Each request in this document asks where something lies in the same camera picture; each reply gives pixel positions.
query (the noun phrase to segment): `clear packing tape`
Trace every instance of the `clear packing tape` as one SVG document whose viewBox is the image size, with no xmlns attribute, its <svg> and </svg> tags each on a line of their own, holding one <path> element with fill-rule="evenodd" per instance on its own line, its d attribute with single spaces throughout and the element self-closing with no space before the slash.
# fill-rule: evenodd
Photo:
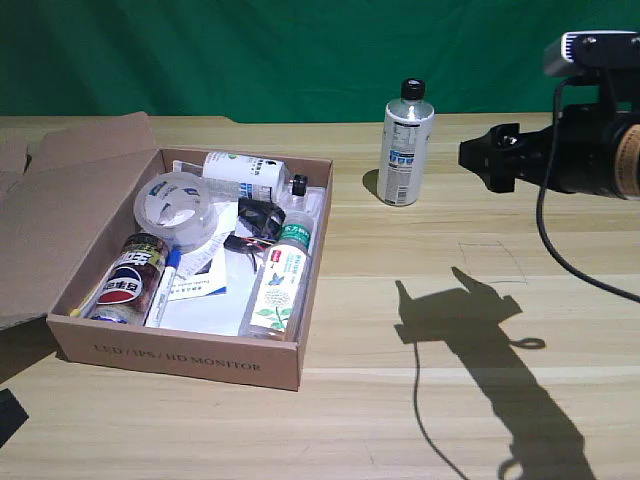
<svg viewBox="0 0 640 480">
<path fill-rule="evenodd" d="M 217 224 L 209 187 L 185 172 L 165 173 L 148 182 L 136 196 L 134 214 L 145 232 L 183 253 L 204 245 Z"/>
</svg>

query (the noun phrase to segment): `white marker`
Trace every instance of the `white marker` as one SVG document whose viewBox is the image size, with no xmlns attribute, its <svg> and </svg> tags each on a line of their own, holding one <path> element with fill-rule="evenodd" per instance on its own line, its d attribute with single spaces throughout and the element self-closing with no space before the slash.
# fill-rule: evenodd
<svg viewBox="0 0 640 480">
<path fill-rule="evenodd" d="M 144 324 L 145 327 L 157 328 L 160 326 L 162 315 L 164 315 L 164 309 L 167 306 L 169 294 L 171 293 L 171 286 L 173 285 L 173 280 L 176 278 L 176 270 L 180 264 L 180 255 L 180 250 L 177 248 L 174 248 L 169 253 L 167 266 L 164 268 L 160 285 L 158 285 L 158 290 L 156 290 L 156 294 L 153 297 L 153 303 L 149 309 L 147 321 Z"/>
</svg>

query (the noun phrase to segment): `tan cardboard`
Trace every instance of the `tan cardboard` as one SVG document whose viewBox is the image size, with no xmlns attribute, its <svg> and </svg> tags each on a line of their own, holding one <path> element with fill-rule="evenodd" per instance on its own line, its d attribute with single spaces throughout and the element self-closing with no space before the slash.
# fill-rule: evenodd
<svg viewBox="0 0 640 480">
<path fill-rule="evenodd" d="M 0 203 L 22 180 L 27 167 L 28 143 L 23 139 L 11 139 L 0 144 Z"/>
<path fill-rule="evenodd" d="M 327 187 L 303 318 L 292 341 L 71 318 L 69 312 L 109 267 L 126 237 L 137 231 L 133 199 L 139 188 L 170 170 L 173 160 L 202 164 L 207 153 L 149 148 L 153 139 L 144 114 L 107 124 L 106 129 L 90 125 L 50 134 L 29 175 L 0 205 L 0 242 L 7 246 L 0 260 L 13 270 L 0 272 L 5 286 L 0 292 L 0 325 L 51 312 L 47 322 L 71 361 L 296 390 L 328 221 L 331 162 L 275 157 L 307 175 L 311 185 Z M 75 145 L 80 153 L 71 151 Z M 91 148 L 98 145 L 104 149 Z"/>
</svg>

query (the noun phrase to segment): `green backdrop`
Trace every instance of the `green backdrop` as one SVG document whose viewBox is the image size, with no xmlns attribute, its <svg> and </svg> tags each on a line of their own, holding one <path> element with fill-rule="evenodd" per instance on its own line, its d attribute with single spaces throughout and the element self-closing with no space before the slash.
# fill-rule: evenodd
<svg viewBox="0 0 640 480">
<path fill-rule="evenodd" d="M 402 79 L 439 112 L 549 110 L 562 32 L 638 0 L 0 0 L 0 115 L 380 121 Z"/>
</svg>

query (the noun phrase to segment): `green label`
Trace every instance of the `green label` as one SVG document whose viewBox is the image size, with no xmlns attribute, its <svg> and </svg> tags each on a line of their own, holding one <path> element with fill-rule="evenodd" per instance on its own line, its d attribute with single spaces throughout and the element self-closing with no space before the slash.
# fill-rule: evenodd
<svg viewBox="0 0 640 480">
<path fill-rule="evenodd" d="M 311 242 L 311 232 L 309 232 L 309 230 L 307 230 L 302 225 L 290 223 L 282 227 L 280 240 L 284 240 L 285 238 L 292 238 L 294 240 L 297 240 L 304 245 L 304 248 L 309 248 L 309 243 Z"/>
</svg>

